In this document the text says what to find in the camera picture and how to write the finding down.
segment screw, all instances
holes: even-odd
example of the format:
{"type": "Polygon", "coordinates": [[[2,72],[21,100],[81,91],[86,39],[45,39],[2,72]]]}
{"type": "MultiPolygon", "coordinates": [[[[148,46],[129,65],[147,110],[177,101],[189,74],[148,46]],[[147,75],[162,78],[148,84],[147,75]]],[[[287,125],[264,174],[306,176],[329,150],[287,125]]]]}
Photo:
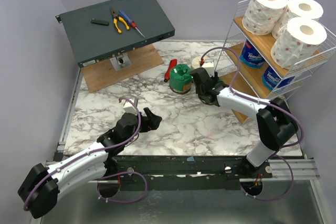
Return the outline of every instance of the screw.
{"type": "Polygon", "coordinates": [[[266,167],[265,167],[265,171],[266,171],[267,173],[272,173],[272,167],[270,167],[270,166],[266,166],[266,167]]]}
{"type": "Polygon", "coordinates": [[[231,167],[226,166],[226,167],[224,168],[224,171],[225,171],[225,173],[231,173],[231,172],[232,172],[232,169],[231,169],[231,167]]]}
{"type": "Polygon", "coordinates": [[[129,172],[129,175],[131,176],[132,172],[134,172],[134,169],[132,167],[127,168],[127,172],[129,172]]]}

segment dark gray metal box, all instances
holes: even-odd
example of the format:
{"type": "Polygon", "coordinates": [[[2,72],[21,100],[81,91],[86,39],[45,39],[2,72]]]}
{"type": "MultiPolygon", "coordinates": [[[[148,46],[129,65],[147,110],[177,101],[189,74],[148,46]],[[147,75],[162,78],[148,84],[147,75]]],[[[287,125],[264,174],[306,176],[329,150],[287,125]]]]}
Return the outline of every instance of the dark gray metal box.
{"type": "Polygon", "coordinates": [[[175,28],[156,0],[110,0],[63,13],[56,18],[64,25],[79,67],[152,44],[175,34],[175,28]],[[118,25],[122,34],[118,34],[110,7],[116,12],[124,10],[137,24],[145,38],[132,27],[126,30],[121,22],[118,22],[118,25]],[[110,25],[92,24],[93,18],[107,20],[110,25]]]}

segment wooden board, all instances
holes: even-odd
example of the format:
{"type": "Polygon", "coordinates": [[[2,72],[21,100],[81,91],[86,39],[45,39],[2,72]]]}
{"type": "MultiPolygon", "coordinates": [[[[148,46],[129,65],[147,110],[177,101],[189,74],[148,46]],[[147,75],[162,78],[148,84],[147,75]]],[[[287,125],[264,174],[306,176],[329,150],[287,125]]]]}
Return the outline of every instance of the wooden board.
{"type": "MultiPolygon", "coordinates": [[[[235,72],[228,73],[224,76],[221,76],[221,79],[226,84],[229,84],[234,75],[235,75],[235,72]]],[[[240,74],[237,75],[237,78],[235,79],[235,82],[233,83],[233,88],[240,91],[240,92],[244,92],[246,94],[249,94],[249,95],[252,95],[252,96],[256,97],[256,94],[254,93],[254,91],[251,89],[251,87],[248,85],[248,83],[245,81],[245,79],[240,74]]],[[[241,124],[243,124],[245,122],[245,120],[247,119],[247,116],[244,115],[244,114],[241,114],[238,111],[235,111],[235,110],[232,110],[232,111],[236,115],[236,117],[238,118],[238,121],[241,124]]]]}
{"type": "Polygon", "coordinates": [[[163,64],[162,58],[153,45],[130,51],[128,57],[132,65],[119,71],[114,70],[110,59],[82,68],[81,71],[90,93],[163,64]]]}
{"type": "MultiPolygon", "coordinates": [[[[243,49],[244,43],[237,44],[235,46],[230,47],[234,50],[238,55],[240,55],[241,50],[243,49]]],[[[227,55],[234,62],[234,64],[238,65],[237,57],[230,51],[226,51],[227,55]]],[[[244,76],[247,82],[252,86],[252,88],[256,91],[260,98],[265,99],[268,94],[271,92],[262,82],[262,76],[268,68],[267,62],[263,64],[261,68],[253,69],[246,66],[244,63],[240,65],[240,73],[244,76]]]]}
{"type": "MultiPolygon", "coordinates": [[[[247,39],[256,47],[256,49],[259,50],[261,55],[264,57],[264,59],[271,65],[271,67],[281,76],[284,77],[286,73],[288,72],[288,69],[284,69],[280,67],[271,57],[271,48],[273,44],[275,43],[275,39],[271,33],[266,35],[254,35],[250,33],[248,30],[246,30],[243,27],[242,23],[243,17],[237,17],[234,18],[234,23],[238,26],[238,28],[243,32],[243,34],[247,37],[247,39]]],[[[319,58],[318,61],[325,60],[324,57],[319,58]]]]}

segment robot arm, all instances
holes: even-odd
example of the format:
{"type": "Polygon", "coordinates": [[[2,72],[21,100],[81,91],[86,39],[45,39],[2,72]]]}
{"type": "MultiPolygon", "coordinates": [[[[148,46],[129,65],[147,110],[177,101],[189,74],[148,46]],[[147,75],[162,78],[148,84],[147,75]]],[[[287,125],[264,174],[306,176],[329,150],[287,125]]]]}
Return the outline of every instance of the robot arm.
{"type": "MultiPolygon", "coordinates": [[[[238,96],[239,91],[232,92],[228,85],[219,80],[217,73],[210,78],[204,68],[197,68],[191,75],[196,93],[203,103],[237,110],[257,120],[261,141],[243,158],[239,171],[242,174],[249,176],[255,172],[298,130],[289,116],[271,106],[260,104],[260,101],[272,103],[289,112],[282,99],[260,99],[253,102],[238,96]]],[[[162,118],[154,115],[148,108],[144,111],[146,116],[140,114],[139,132],[156,130],[162,118]]],[[[39,218],[53,209],[62,196],[80,185],[104,175],[118,173],[113,157],[124,149],[126,141],[135,134],[138,125],[139,119],[136,115],[125,113],[114,128],[102,134],[84,151],[48,167],[35,165],[18,190],[21,199],[27,204],[26,210],[34,218],[39,218]]]]}
{"type": "Polygon", "coordinates": [[[272,103],[289,112],[283,99],[258,99],[257,102],[253,102],[240,97],[239,94],[252,100],[256,100],[255,97],[236,90],[232,92],[228,85],[219,80],[217,73],[210,77],[204,68],[197,68],[191,75],[196,93],[203,103],[233,109],[257,120],[261,142],[247,154],[243,164],[245,171],[258,168],[297,132],[298,126],[292,118],[271,106],[260,104],[272,103]]]}
{"type": "MultiPolygon", "coordinates": [[[[156,130],[162,118],[154,115],[149,108],[144,111],[146,116],[140,114],[139,132],[156,130]]],[[[117,164],[112,158],[123,151],[127,143],[116,145],[129,139],[135,133],[138,123],[136,115],[125,113],[114,128],[102,134],[96,142],[80,153],[47,167],[42,164],[35,165],[18,190],[24,202],[29,197],[27,209],[31,215],[40,218],[73,189],[106,174],[117,173],[117,164]],[[32,193],[40,182],[42,184],[32,193]]]]}

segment metal floor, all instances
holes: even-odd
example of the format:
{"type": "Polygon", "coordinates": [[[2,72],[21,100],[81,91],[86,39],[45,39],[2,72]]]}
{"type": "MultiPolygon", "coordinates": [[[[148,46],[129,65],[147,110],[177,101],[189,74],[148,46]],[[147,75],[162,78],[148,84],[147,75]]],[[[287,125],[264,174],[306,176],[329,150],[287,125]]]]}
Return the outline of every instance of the metal floor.
{"type": "MultiPolygon", "coordinates": [[[[264,182],[260,196],[279,196],[289,182],[264,182]]],[[[115,198],[132,199],[141,192],[119,192],[115,198]]],[[[295,181],[289,195],[277,201],[259,201],[241,191],[150,191],[133,204],[105,203],[98,200],[96,183],[66,195],[42,217],[43,224],[111,224],[111,223],[323,223],[308,180],[295,181]]]]}

